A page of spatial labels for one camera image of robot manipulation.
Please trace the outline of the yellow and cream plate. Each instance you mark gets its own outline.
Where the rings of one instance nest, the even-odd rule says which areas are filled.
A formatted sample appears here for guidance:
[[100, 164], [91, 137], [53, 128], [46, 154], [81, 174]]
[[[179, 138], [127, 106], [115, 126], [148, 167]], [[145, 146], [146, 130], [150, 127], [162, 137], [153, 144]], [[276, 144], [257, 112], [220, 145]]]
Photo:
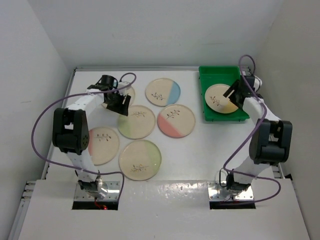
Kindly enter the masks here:
[[231, 114], [238, 110], [238, 107], [234, 105], [223, 94], [229, 89], [226, 84], [214, 84], [210, 86], [204, 95], [206, 104], [215, 112], [220, 114]]

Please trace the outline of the green and cream plate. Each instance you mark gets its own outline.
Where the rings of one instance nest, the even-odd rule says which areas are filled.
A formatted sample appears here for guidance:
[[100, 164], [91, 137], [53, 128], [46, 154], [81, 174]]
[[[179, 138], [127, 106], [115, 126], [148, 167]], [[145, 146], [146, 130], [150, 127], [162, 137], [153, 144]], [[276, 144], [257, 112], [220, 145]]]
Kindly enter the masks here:
[[132, 105], [128, 116], [120, 115], [117, 121], [118, 131], [132, 140], [143, 139], [150, 135], [156, 125], [156, 117], [151, 109], [144, 105]]

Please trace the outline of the blue and cream plate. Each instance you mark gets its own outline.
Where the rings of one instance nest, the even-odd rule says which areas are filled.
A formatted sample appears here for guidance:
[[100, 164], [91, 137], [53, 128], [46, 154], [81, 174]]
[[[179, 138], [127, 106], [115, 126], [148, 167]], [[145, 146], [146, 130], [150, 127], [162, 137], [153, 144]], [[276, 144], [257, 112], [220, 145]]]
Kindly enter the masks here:
[[147, 100], [158, 107], [175, 104], [181, 95], [180, 86], [170, 78], [158, 78], [145, 88]]

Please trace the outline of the pink and cream plate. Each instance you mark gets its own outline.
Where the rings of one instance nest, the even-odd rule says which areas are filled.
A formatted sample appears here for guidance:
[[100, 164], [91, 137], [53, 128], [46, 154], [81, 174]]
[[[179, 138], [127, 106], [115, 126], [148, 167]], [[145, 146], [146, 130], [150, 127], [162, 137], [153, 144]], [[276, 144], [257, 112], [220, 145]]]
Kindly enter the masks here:
[[195, 128], [193, 111], [182, 104], [166, 106], [157, 116], [157, 125], [162, 133], [171, 138], [184, 138]]

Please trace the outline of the green cream plate with sprig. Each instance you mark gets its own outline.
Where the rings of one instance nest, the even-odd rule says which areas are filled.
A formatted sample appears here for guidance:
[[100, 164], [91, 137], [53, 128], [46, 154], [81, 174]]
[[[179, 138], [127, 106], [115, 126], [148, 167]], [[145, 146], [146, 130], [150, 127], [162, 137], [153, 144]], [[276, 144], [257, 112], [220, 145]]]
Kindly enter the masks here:
[[161, 166], [159, 148], [149, 140], [135, 140], [119, 155], [119, 167], [123, 174], [133, 181], [146, 181], [154, 177]]

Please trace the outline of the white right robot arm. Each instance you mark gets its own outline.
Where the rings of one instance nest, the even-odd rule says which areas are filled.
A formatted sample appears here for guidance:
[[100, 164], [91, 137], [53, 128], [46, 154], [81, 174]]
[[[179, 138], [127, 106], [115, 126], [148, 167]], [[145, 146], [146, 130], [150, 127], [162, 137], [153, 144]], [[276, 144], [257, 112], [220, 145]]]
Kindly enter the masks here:
[[243, 110], [255, 123], [245, 139], [248, 157], [238, 167], [228, 170], [226, 190], [238, 194], [247, 190], [265, 169], [284, 163], [290, 154], [293, 125], [274, 115], [257, 94], [260, 82], [256, 77], [237, 79], [224, 93], [231, 103]]

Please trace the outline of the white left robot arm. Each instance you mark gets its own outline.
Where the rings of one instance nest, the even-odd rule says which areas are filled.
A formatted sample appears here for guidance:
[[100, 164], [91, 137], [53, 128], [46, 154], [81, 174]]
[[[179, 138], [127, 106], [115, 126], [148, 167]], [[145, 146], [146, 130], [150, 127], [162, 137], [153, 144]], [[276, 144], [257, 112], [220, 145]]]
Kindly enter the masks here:
[[122, 90], [104, 93], [105, 90], [90, 86], [76, 102], [66, 108], [57, 108], [53, 114], [53, 145], [72, 162], [80, 189], [96, 199], [106, 197], [108, 187], [89, 153], [87, 117], [102, 104], [112, 112], [127, 116], [131, 100], [131, 96]]

